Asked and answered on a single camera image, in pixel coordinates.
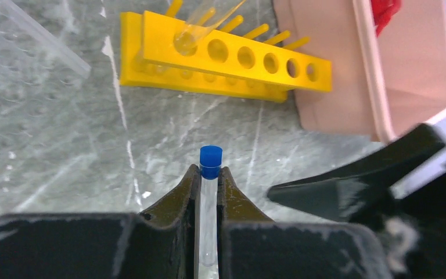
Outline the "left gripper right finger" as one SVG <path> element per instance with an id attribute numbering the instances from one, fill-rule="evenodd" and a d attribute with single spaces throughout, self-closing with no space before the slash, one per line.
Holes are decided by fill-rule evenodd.
<path id="1" fill-rule="evenodd" d="M 220 278 L 391 278 L 374 232 L 351 223 L 276 222 L 220 171 Z"/>

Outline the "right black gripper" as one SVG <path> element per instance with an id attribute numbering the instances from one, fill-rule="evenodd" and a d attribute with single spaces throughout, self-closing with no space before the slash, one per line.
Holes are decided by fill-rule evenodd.
<path id="1" fill-rule="evenodd" d="M 370 155 L 329 172 L 272 186 L 270 201 L 339 222 L 379 205 L 387 266 L 394 278 L 446 278 L 446 171 L 407 196 L 390 188 L 446 148 L 438 131 L 420 124 Z"/>

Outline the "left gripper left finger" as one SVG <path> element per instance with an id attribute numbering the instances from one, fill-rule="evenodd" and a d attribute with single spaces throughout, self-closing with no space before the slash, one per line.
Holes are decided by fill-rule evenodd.
<path id="1" fill-rule="evenodd" d="M 142 212 L 0 216 L 0 278 L 195 278 L 199 168 Z"/>

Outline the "large clear glass test tube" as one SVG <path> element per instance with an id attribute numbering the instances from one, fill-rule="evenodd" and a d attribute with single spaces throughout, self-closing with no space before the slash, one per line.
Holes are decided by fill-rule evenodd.
<path id="1" fill-rule="evenodd" d="M 173 46 L 183 56 L 195 53 L 198 43 L 227 18 L 234 14 L 245 0 L 207 0 L 190 14 L 174 35 Z"/>

